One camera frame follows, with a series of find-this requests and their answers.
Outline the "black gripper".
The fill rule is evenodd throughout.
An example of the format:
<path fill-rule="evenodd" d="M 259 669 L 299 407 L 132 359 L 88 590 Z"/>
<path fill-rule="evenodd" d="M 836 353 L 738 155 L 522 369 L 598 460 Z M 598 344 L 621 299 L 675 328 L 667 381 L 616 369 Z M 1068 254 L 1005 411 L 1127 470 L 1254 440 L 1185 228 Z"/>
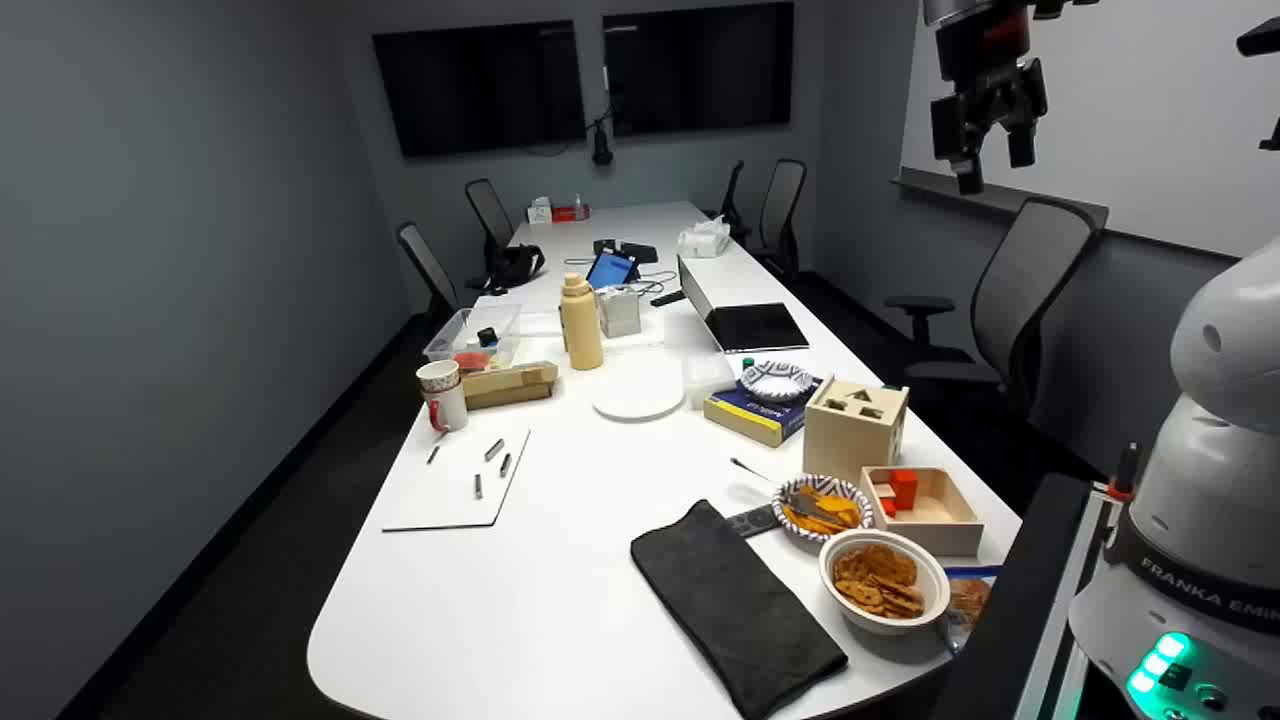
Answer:
<path fill-rule="evenodd" d="M 981 143 L 994 122 L 1007 131 L 1007 163 L 1038 161 L 1038 118 L 1047 113 L 1040 58 L 1030 52 L 1033 0 L 930 0 L 939 76 L 932 104 L 932 155 L 947 161 L 966 197 L 983 187 Z"/>

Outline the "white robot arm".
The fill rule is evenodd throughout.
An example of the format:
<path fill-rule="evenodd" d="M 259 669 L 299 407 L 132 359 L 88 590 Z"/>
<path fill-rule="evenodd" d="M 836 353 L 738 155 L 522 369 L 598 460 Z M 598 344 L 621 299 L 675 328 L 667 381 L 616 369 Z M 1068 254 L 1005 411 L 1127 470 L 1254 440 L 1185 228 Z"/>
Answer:
<path fill-rule="evenodd" d="M 1280 242 L 1211 274 L 1171 331 L 1171 404 L 1068 605 L 1140 720 L 1280 720 Z"/>

